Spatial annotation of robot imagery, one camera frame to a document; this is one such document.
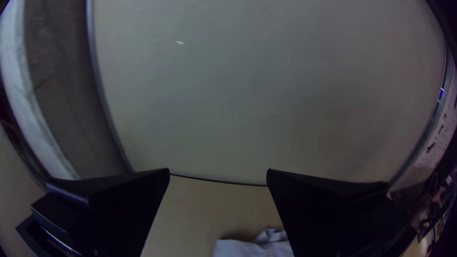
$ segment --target beige wall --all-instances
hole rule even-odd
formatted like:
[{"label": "beige wall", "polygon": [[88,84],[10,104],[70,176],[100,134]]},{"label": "beige wall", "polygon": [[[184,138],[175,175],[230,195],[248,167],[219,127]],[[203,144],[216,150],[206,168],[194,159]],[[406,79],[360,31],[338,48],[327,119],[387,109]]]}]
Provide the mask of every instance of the beige wall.
[{"label": "beige wall", "polygon": [[30,204],[44,195],[32,181],[0,128],[0,245],[8,257],[32,256],[16,232]]}]

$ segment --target black plastic piece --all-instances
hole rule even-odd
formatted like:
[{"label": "black plastic piece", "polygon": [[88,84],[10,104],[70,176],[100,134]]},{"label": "black plastic piece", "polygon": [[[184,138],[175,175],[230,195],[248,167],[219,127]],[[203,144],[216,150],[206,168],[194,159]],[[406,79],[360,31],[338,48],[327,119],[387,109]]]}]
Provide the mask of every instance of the black plastic piece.
[{"label": "black plastic piece", "polygon": [[[167,168],[78,181],[53,179],[47,183],[49,193],[31,206],[35,223],[29,224],[38,223],[42,231],[31,231],[39,237],[48,234],[48,242],[86,257],[139,257],[168,184]],[[28,227],[21,224],[17,230],[30,247],[41,240],[40,248],[49,248],[27,233]]]},{"label": "black plastic piece", "polygon": [[414,234],[409,217],[387,198],[387,183],[269,169],[267,184],[295,257],[384,256],[399,252],[394,246]]}]

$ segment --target sticker label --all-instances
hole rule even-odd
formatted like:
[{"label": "sticker label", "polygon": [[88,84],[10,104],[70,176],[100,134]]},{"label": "sticker label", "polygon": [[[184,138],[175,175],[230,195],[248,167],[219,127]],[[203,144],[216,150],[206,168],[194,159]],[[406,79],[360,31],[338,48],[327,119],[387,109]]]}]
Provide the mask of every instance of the sticker label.
[{"label": "sticker label", "polygon": [[425,149],[419,155],[414,168],[435,169],[443,157],[457,126],[457,70],[451,63],[451,78],[444,107],[439,114],[438,126],[427,139]]}]

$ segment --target white cloth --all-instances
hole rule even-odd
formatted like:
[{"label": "white cloth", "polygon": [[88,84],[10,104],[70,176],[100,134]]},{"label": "white cloth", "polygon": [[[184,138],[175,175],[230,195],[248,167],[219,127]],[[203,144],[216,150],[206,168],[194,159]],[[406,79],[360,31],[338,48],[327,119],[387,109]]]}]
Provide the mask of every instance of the white cloth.
[{"label": "white cloth", "polygon": [[214,257],[294,257],[294,254],[284,229],[267,228],[252,242],[218,240]]}]

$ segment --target gray curved surface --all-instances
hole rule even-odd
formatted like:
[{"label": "gray curved surface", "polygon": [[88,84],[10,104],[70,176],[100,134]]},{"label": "gray curved surface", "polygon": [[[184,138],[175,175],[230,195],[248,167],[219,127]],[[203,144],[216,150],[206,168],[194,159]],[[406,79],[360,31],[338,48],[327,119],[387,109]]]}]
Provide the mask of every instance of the gray curved surface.
[{"label": "gray curved surface", "polygon": [[11,0],[1,35],[11,108],[48,172],[65,179],[129,172],[98,97],[86,2]]},{"label": "gray curved surface", "polygon": [[389,181],[440,88],[445,44],[424,1],[94,4],[105,97],[136,171]]}]

